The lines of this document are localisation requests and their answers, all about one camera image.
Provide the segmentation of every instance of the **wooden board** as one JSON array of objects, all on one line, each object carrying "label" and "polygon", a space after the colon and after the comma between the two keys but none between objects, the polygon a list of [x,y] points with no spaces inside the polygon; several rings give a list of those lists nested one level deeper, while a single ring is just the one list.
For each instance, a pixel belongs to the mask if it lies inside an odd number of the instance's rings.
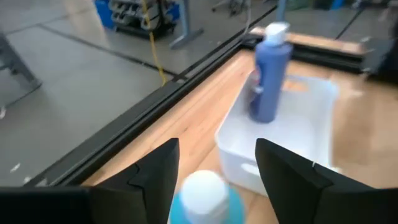
[{"label": "wooden board", "polygon": [[[264,35],[263,27],[255,27],[250,33]],[[316,37],[312,35],[289,33],[287,39],[291,42],[305,45],[312,45],[314,47],[328,48],[332,50],[339,50],[351,54],[363,54],[361,44],[354,42],[344,42],[340,40],[333,40],[324,37]]]},{"label": "wooden board", "polygon": [[[100,183],[174,137],[180,139],[177,190],[196,170],[222,175],[214,134],[253,68],[253,53],[238,52],[84,184]],[[398,187],[398,89],[296,61],[290,62],[287,73],[330,79],[339,86],[333,123],[334,165],[373,187]],[[247,223],[277,223],[268,198],[234,187],[244,200]]]}]

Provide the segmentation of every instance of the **light blue bottle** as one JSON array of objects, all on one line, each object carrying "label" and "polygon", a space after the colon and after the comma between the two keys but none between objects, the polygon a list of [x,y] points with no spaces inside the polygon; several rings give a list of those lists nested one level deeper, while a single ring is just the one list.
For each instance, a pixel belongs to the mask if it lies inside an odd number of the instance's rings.
[{"label": "light blue bottle", "polygon": [[289,24],[273,22],[266,28],[264,41],[256,46],[257,82],[250,102],[251,118],[262,123],[275,119],[287,64],[293,47],[285,41]]}]

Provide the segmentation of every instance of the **white bottle cap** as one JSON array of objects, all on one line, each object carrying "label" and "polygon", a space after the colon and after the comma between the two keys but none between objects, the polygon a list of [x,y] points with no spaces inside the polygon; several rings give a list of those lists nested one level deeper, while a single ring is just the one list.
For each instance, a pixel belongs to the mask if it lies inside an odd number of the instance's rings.
[{"label": "white bottle cap", "polygon": [[273,22],[266,28],[264,40],[267,45],[277,46],[285,42],[290,24],[287,22]]},{"label": "white bottle cap", "polygon": [[228,217],[228,186],[212,171],[199,170],[189,175],[180,195],[185,216],[192,224],[219,224]]}]

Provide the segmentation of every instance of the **gray floor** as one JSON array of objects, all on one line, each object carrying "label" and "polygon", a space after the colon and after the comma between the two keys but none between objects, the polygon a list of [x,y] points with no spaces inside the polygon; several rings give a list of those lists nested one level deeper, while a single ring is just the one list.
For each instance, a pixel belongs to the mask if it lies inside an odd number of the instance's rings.
[{"label": "gray floor", "polygon": [[37,175],[161,84],[155,70],[39,27],[8,38],[44,82],[0,120],[0,185]]},{"label": "gray floor", "polygon": [[[349,8],[332,11],[299,9],[287,11],[285,19],[290,23],[292,32],[335,39],[356,13],[356,10]],[[265,17],[260,25],[268,25],[275,17],[276,12],[273,12]]]},{"label": "gray floor", "polygon": [[[210,9],[212,4],[216,2],[214,0],[190,2],[192,27],[204,28],[205,32],[203,35],[191,41],[182,49],[171,50],[169,43],[181,34],[181,27],[177,26],[173,35],[169,35],[156,42],[160,63],[164,68],[175,73],[184,71],[210,53],[218,45],[243,29],[246,22],[245,13],[230,17],[227,7],[221,7],[215,13],[212,13]],[[269,1],[265,4],[261,1],[256,1],[253,4],[252,18],[257,19],[271,7],[275,6],[275,1]],[[154,64],[150,45],[147,40],[104,29],[95,11],[79,13],[64,19],[45,23],[44,26]]]},{"label": "gray floor", "polygon": [[358,42],[364,37],[389,38],[398,9],[391,9],[385,15],[384,9],[367,9],[359,15],[340,40]]},{"label": "gray floor", "polygon": [[1,0],[0,27],[13,32],[90,9],[92,0]]},{"label": "gray floor", "polygon": [[[174,73],[193,65],[245,25],[245,13],[230,17],[226,7],[211,12],[214,0],[190,2],[192,26],[204,28],[204,34],[182,49],[170,50],[169,43],[181,33],[178,25],[173,35],[156,42],[161,64]],[[272,0],[253,1],[252,19],[274,5]],[[355,13],[303,9],[288,12],[287,20],[293,32],[336,38]],[[274,19],[273,13],[259,25]],[[91,0],[0,0],[0,26],[43,81],[0,120],[0,185],[23,184],[160,87],[156,70],[106,51],[154,63],[149,42],[104,29]],[[0,76],[0,85],[8,83],[7,88],[18,90],[7,74]],[[14,94],[7,88],[0,86],[0,101]]]},{"label": "gray floor", "polygon": [[0,105],[10,105],[35,90],[26,79],[12,75],[9,70],[0,71]]}]

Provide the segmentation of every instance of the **metal table leg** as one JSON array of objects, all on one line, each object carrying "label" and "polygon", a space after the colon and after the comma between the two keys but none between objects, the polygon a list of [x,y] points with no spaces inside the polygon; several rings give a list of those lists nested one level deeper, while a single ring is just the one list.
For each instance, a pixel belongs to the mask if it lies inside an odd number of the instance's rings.
[{"label": "metal table leg", "polygon": [[285,21],[286,1],[287,0],[279,0],[278,2],[278,8],[276,9],[276,21],[278,22]]},{"label": "metal table leg", "polygon": [[0,30],[0,61],[3,62],[0,65],[0,70],[9,70],[9,74],[13,79],[15,79],[20,87],[22,87],[22,91],[20,96],[16,99],[8,100],[7,102],[0,102],[0,115],[4,115],[5,107],[10,105],[22,97],[28,95],[32,91],[36,90],[41,82],[38,80],[31,70],[26,66],[26,64],[22,61],[18,53],[14,50],[11,44],[8,42],[6,36]]},{"label": "metal table leg", "polygon": [[4,65],[8,67],[12,72],[20,73],[31,85],[39,85],[38,79],[32,74],[30,69],[21,60],[20,56],[11,47],[6,36],[0,32],[0,49],[3,54]]},{"label": "metal table leg", "polygon": [[191,30],[191,21],[190,21],[190,15],[189,15],[189,0],[183,0],[183,3],[181,4],[181,23],[182,23],[182,35],[175,39],[171,44],[170,48],[171,49],[176,49],[179,48],[189,41],[197,38],[199,35],[203,33],[203,29],[198,29],[195,31]]}]

